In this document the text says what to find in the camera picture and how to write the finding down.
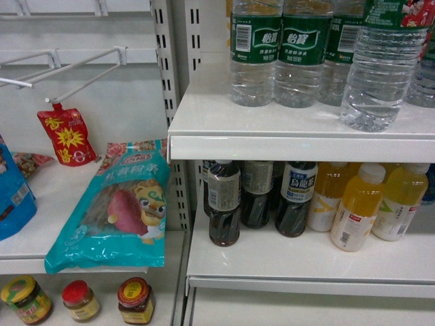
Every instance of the red snack pouch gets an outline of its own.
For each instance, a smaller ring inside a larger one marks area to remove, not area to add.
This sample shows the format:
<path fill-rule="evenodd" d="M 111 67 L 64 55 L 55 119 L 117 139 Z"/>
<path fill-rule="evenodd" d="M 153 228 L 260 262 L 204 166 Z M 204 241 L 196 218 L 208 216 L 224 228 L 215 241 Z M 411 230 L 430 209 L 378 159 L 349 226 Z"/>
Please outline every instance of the red snack pouch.
<path fill-rule="evenodd" d="M 39 111 L 37 117 L 52 141 L 59 163 L 85 165 L 97 158 L 88 142 L 88 129 L 77 109 L 64 110 L 53 104 L 54 111 Z"/>

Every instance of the glass jar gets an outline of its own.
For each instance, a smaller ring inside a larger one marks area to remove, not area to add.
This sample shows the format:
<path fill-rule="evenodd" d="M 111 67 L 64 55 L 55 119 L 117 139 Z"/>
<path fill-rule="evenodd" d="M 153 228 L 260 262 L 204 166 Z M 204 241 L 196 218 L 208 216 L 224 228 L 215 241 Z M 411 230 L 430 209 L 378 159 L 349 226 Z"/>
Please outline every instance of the glass jar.
<path fill-rule="evenodd" d="M 143 278 L 133 277 L 123 282 L 118 291 L 118 309 L 124 322 L 147 325 L 154 313 L 156 299 L 152 288 Z"/>
<path fill-rule="evenodd" d="M 30 275 L 11 280 L 1 291 L 1 299 L 26 325 L 41 324 L 53 311 L 52 301 Z"/>
<path fill-rule="evenodd" d="M 101 307 L 94 291 L 84 280 L 69 283 L 62 292 L 63 305 L 68 308 L 74 321 L 85 323 L 96 318 Z"/>

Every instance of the bottle label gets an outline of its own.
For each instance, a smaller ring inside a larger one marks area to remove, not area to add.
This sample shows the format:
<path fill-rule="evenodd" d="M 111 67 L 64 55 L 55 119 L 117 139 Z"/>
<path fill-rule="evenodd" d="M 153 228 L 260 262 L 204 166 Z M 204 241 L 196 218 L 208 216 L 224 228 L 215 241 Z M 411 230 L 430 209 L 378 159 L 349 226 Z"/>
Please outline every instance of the bottle label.
<path fill-rule="evenodd" d="M 236 209 L 241 199 L 240 172 L 231 177 L 216 177 L 209 171 L 209 205 L 219 212 Z"/>
<path fill-rule="evenodd" d="M 283 16 L 279 60 L 292 65 L 320 65 L 325 61 L 331 17 Z"/>
<path fill-rule="evenodd" d="M 328 198 L 314 192 L 308 212 L 310 228 L 320 232 L 331 230 L 339 204 L 340 198 Z"/>
<path fill-rule="evenodd" d="M 352 63 L 355 40 L 362 27 L 362 17 L 334 16 L 331 20 L 326 60 Z"/>
<path fill-rule="evenodd" d="M 317 167 L 311 170 L 285 165 L 281 195 L 290 202 L 308 202 L 313 197 Z"/>
<path fill-rule="evenodd" d="M 385 235 L 386 240 L 399 239 L 408 229 L 419 206 L 404 206 L 384 198 L 379 207 L 378 217 L 376 218 L 373 229 L 377 234 Z"/>
<path fill-rule="evenodd" d="M 344 207 L 342 201 L 335 215 L 331 237 L 337 246 L 357 251 L 370 234 L 375 219 L 376 215 L 365 217 L 353 214 Z"/>
<path fill-rule="evenodd" d="M 243 188 L 254 195 L 270 192 L 273 186 L 273 162 L 246 161 L 242 173 Z"/>
<path fill-rule="evenodd" d="M 433 0 L 367 0 L 364 24 L 379 29 L 426 29 L 435 16 Z"/>
<path fill-rule="evenodd" d="M 243 63 L 269 63 L 278 57 L 280 16 L 231 17 L 232 59 Z"/>

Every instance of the orange juice bottle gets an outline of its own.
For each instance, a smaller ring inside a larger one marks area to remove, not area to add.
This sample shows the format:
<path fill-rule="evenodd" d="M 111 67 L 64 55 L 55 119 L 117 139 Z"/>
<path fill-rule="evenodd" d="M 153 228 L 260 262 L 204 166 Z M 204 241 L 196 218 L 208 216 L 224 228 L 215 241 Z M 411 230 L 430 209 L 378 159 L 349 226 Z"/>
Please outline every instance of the orange juice bottle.
<path fill-rule="evenodd" d="M 347 184 L 346 162 L 321 162 L 310 203 L 307 224 L 313 230 L 331 230 L 340 199 Z"/>
<path fill-rule="evenodd" d="M 373 233 L 379 238 L 396 241 L 405 234 L 428 188 L 429 165 L 402 164 L 391 174 L 373 225 Z"/>
<path fill-rule="evenodd" d="M 358 251 L 370 234 L 383 198 L 385 169 L 363 163 L 347 184 L 331 229 L 331 239 L 340 249 Z"/>

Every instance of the plastic bottle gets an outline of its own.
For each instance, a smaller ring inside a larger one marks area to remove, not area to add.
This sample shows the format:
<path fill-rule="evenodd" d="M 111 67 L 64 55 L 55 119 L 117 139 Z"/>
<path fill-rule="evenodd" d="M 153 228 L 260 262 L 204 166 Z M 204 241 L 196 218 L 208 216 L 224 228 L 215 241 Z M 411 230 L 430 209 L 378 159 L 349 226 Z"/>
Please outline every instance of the plastic bottle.
<path fill-rule="evenodd" d="M 269 221 L 273 161 L 246 161 L 242 172 L 241 222 L 252 229 Z"/>
<path fill-rule="evenodd" d="M 424 57 L 417 65 L 405 101 L 420 107 L 435 108 L 435 33 L 433 31 Z"/>
<path fill-rule="evenodd" d="M 305 231 L 316 175 L 316 162 L 286 163 L 275 220 L 275 227 L 283 236 L 293 238 Z"/>
<path fill-rule="evenodd" d="M 209 169 L 209 236 L 218 246 L 233 245 L 240 234 L 241 174 L 234 161 L 216 160 Z"/>
<path fill-rule="evenodd" d="M 319 163 L 319 172 L 314 186 L 313 199 L 308 211 L 307 224 L 319 232 L 331 230 L 340 199 L 347 184 L 346 162 Z"/>
<path fill-rule="evenodd" d="M 331 0 L 285 0 L 283 41 L 275 71 L 275 100 L 309 107 L 319 92 L 333 4 Z"/>
<path fill-rule="evenodd" d="M 403 105 L 435 10 L 432 0 L 403 3 L 367 1 L 341 105 L 341 119 L 353 129 L 381 132 Z"/>
<path fill-rule="evenodd" d="M 331 239 L 338 248 L 361 249 L 382 202 L 384 176 L 381 165 L 363 163 L 358 175 L 348 182 L 331 229 Z"/>
<path fill-rule="evenodd" d="M 230 75 L 236 104 L 260 107 L 272 99 L 282 1 L 232 1 Z"/>
<path fill-rule="evenodd" d="M 366 0 L 338 0 L 330 25 L 318 100 L 339 107 L 353 59 L 353 47 L 362 26 Z"/>
<path fill-rule="evenodd" d="M 379 238 L 396 241 L 405 234 L 428 188 L 429 165 L 402 164 L 391 174 L 372 229 Z"/>

